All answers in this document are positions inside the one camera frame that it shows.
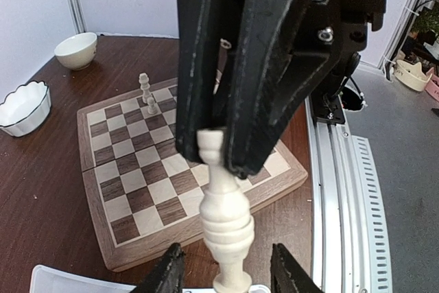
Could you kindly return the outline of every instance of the dark wooden tabletop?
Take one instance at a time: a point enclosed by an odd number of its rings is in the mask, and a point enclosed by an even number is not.
[[[48,83],[52,110],[35,132],[12,138],[0,132],[0,292],[29,292],[35,265],[74,274],[139,283],[155,261],[121,273],[105,268],[88,212],[78,150],[76,112],[139,87],[176,76],[178,41],[99,37],[97,56],[83,71],[70,72],[56,59],[34,80]],[[300,108],[283,136],[309,172],[305,110]],[[310,181],[254,215],[256,239],[245,262],[255,283],[270,283],[271,245],[281,242],[309,272]],[[211,287],[217,264],[202,241],[185,247],[185,286]]]

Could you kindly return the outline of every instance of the chess piece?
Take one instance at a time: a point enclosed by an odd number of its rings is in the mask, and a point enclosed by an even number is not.
[[[140,84],[140,89],[143,91],[142,94],[142,101],[144,104],[147,104],[147,100],[149,97],[151,97],[151,92],[150,92],[150,79],[148,77],[148,75],[146,73],[141,73],[139,76],[139,84]]]
[[[150,115],[155,115],[158,112],[156,100],[150,96],[147,98],[146,103],[148,105],[147,111]]]
[[[222,130],[199,130],[201,159],[209,166],[209,186],[200,205],[204,242],[219,263],[213,281],[217,293],[248,292],[252,285],[243,262],[254,240],[250,202],[224,167]]]

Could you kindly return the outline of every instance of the white scalloped bowl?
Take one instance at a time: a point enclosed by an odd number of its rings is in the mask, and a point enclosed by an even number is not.
[[[44,82],[21,85],[0,104],[0,129],[22,137],[37,129],[50,113],[49,87]]]
[[[70,70],[87,68],[96,55],[97,35],[92,32],[77,34],[62,41],[55,48],[55,56]]]

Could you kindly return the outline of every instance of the pet bowl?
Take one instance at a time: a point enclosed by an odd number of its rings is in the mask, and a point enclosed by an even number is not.
[[[439,77],[434,75],[431,77],[427,86],[425,87],[425,91],[430,94],[432,98],[439,102]]]
[[[402,60],[397,60],[393,74],[405,86],[410,87],[417,92],[424,91],[425,86],[433,75],[431,71],[425,75],[423,73],[423,66],[421,63],[411,65],[410,63]]]
[[[70,70],[87,68],[96,55],[97,35],[92,32],[77,34],[55,48],[55,56]]]
[[[44,122],[50,107],[49,87],[44,82],[22,85],[0,104],[0,129],[13,137],[29,134]]]

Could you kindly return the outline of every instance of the white chess piece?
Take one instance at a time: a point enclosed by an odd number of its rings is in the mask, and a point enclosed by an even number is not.
[[[155,115],[158,112],[156,100],[150,96],[146,99],[146,103],[148,105],[147,111],[150,115]]]
[[[149,97],[151,97],[151,92],[150,92],[150,79],[148,77],[148,75],[146,73],[141,73],[139,76],[139,84],[140,84],[140,89],[143,91],[142,94],[142,101],[144,104],[147,104],[147,99]]]
[[[244,293],[252,285],[243,261],[254,240],[250,202],[224,167],[222,130],[199,130],[200,157],[209,166],[209,186],[200,205],[204,242],[219,263],[213,281],[217,293]]]

